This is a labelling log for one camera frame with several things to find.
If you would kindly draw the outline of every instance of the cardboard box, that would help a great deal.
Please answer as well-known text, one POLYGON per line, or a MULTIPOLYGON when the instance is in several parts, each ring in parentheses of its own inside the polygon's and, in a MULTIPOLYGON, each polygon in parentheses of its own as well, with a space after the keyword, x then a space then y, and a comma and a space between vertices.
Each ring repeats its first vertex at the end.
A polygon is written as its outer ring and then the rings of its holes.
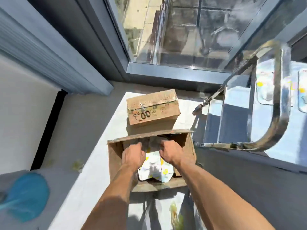
POLYGON ((146 123, 159 119, 177 119, 180 115, 174 89, 141 95, 127 99, 129 124, 146 123), (150 117, 141 118, 141 104, 150 112, 150 117))
MULTIPOLYGON (((109 148, 109 172, 110 172, 110 180, 112 180, 117 174, 121 164, 122 164, 122 152, 123 141, 130 139, 140 139, 144 137, 156 136, 156 135, 168 135, 170 140, 174 140, 177 142, 182 148, 183 152, 191 157, 196 162, 196 154, 195 149, 191 137, 191 130, 167 130, 167 131, 155 131, 151 133, 139 134, 139 135, 131 135, 115 140, 108 141, 109 148)), ((137 178, 133 181, 133 190, 132 192, 147 192, 147 191, 156 191, 167 188, 175 188, 186 186, 186 182, 181 177, 179 172, 175 170, 175 173, 169 182, 160 182, 155 180, 154 178, 138 181, 137 178)))

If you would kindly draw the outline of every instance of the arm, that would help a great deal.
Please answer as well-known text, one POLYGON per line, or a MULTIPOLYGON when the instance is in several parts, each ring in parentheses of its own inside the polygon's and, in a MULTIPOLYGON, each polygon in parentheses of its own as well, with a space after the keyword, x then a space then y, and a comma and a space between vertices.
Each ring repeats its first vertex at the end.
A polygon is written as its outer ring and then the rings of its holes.
POLYGON ((142 143, 126 148, 119 171, 102 194, 81 230, 126 229, 132 181, 145 158, 142 143))
POLYGON ((179 144, 163 141, 161 157, 171 163, 186 181, 195 205, 208 230, 273 230, 252 205, 225 183, 195 165, 179 144))

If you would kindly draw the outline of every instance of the blue fan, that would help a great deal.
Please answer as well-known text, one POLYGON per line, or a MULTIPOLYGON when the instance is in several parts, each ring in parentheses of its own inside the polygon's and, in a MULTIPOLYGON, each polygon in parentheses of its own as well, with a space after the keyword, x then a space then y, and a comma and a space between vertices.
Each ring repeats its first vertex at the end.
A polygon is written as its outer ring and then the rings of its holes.
POLYGON ((40 215, 49 197, 46 180, 37 173, 28 173, 16 180, 8 191, 6 199, 0 203, 0 210, 26 222, 40 215))

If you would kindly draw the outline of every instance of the person's right hand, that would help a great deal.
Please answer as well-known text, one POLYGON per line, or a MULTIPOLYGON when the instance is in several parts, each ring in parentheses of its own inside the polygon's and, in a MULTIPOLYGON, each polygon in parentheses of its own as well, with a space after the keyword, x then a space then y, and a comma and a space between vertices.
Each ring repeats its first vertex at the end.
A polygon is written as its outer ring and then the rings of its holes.
POLYGON ((173 166, 180 164, 180 160, 184 156, 182 147, 173 140, 162 140, 163 149, 160 149, 160 156, 173 166))

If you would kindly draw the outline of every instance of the box flap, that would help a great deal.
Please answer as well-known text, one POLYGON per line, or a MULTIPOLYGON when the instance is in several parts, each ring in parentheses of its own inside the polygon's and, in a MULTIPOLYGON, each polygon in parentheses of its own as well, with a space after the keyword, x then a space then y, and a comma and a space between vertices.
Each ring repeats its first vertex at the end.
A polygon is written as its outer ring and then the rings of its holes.
POLYGON ((127 99, 127 108, 128 110, 140 109, 142 105, 144 107, 154 106, 158 104, 168 103, 175 101, 177 95, 174 89, 169 89, 161 92, 150 93, 146 95, 141 95, 133 98, 127 99))
POLYGON ((190 130, 190 129, 154 131, 154 132, 149 132, 149 133, 144 133, 144 134, 130 135, 130 136, 114 139, 114 140, 108 140, 108 144, 116 143, 116 142, 119 142, 119 141, 130 140, 130 139, 139 139, 139 138, 144 138, 144 137, 150 137, 150 136, 155 136, 155 135, 180 134, 180 133, 189 133, 189 132, 193 132, 193 131, 190 130))

